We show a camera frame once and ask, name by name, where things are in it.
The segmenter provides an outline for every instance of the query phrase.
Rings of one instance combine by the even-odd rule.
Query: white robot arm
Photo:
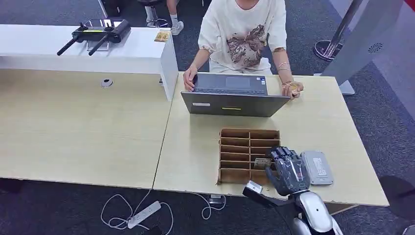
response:
[[[266,168],[267,177],[282,196],[288,200],[266,197],[262,186],[249,181],[243,194],[266,207],[293,205],[293,216],[287,223],[294,235],[343,235],[336,220],[329,214],[324,202],[308,190],[310,180],[301,156],[287,147],[274,147],[268,154],[274,159],[278,177]]]

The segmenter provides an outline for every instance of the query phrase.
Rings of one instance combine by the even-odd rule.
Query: drone controller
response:
[[[98,42],[88,55],[93,55],[104,42],[120,43],[122,39],[131,30],[130,23],[126,20],[122,20],[117,26],[107,23],[106,26],[92,26],[86,27],[82,23],[79,23],[79,28],[72,32],[72,39],[64,45],[57,53],[61,55],[75,42],[81,43],[84,41]]]

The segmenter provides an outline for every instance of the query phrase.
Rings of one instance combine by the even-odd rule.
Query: cardboard box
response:
[[[218,184],[246,184],[249,180],[269,184],[265,165],[277,175],[274,160],[267,158],[266,153],[271,147],[280,146],[279,131],[224,128],[219,145]]]

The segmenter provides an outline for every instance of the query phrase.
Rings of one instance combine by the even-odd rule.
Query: woman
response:
[[[193,77],[208,59],[210,72],[271,75],[271,65],[261,54],[268,41],[282,94],[298,97],[303,85],[291,74],[285,16],[284,0],[212,0],[203,17],[199,51],[183,75],[185,88],[193,90]]]

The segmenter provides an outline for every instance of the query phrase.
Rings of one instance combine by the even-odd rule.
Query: white cable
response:
[[[127,202],[127,200],[125,200],[125,198],[123,196],[121,196],[120,194],[116,194],[116,195],[110,197],[107,200],[107,202],[104,204],[104,207],[102,208],[102,211],[101,211],[101,221],[104,224],[108,225],[110,228],[113,228],[113,229],[118,229],[118,230],[124,230],[124,229],[126,229],[127,226],[128,226],[128,220],[130,220],[132,217],[134,217],[134,215],[136,214],[138,208],[140,207],[140,205],[142,204],[142,202],[145,200],[145,198],[150,194],[150,192],[151,192],[151,189],[144,196],[144,198],[140,201],[140,203],[138,204],[138,206],[136,207],[136,209],[134,211],[133,211],[133,208],[130,206],[130,204]],[[104,214],[105,207],[107,206],[107,204],[109,203],[109,201],[111,201],[113,198],[115,198],[117,196],[120,197],[122,200],[124,200],[124,202],[130,208],[131,214],[130,214],[130,216],[127,219],[123,219],[123,218],[119,218],[119,217],[113,217],[108,222],[105,222],[104,218],[102,217],[102,215]],[[170,233],[170,231],[172,230],[172,228],[173,228],[173,220],[174,220],[173,219],[173,211],[171,210],[170,206],[167,203],[160,202],[160,204],[165,204],[169,208],[169,210],[170,210],[171,225],[170,225],[169,231],[165,234],[165,235],[168,235]],[[119,224],[117,224],[117,225],[111,225],[111,221],[112,220],[118,220],[118,221],[121,221],[121,222]],[[141,225],[141,224],[137,224],[137,226],[140,226],[140,227],[142,227],[142,228],[144,228],[146,230],[150,230],[149,228],[147,228],[147,227],[145,227],[144,225]]]
[[[223,202],[223,206],[221,207],[221,208],[215,208],[215,207],[211,207],[210,206],[210,204],[209,204],[209,202],[206,200],[206,198],[204,198],[204,196],[202,196],[202,195],[200,195],[200,194],[197,194],[197,193],[193,193],[193,192],[191,192],[191,194],[194,194],[194,195],[198,195],[199,197],[201,197],[206,203],[207,203],[207,207],[205,207],[205,208],[203,208],[203,210],[202,210],[202,218],[204,219],[204,220],[208,220],[209,218],[210,218],[210,215],[212,215],[212,209],[213,210],[216,210],[216,211],[221,211],[223,208],[225,208],[225,206],[226,206],[226,197],[224,196],[224,195],[221,195],[221,197],[223,197],[224,198],[224,202]],[[208,217],[205,217],[204,215],[203,215],[203,212],[206,210],[206,209],[209,209],[209,216]]]

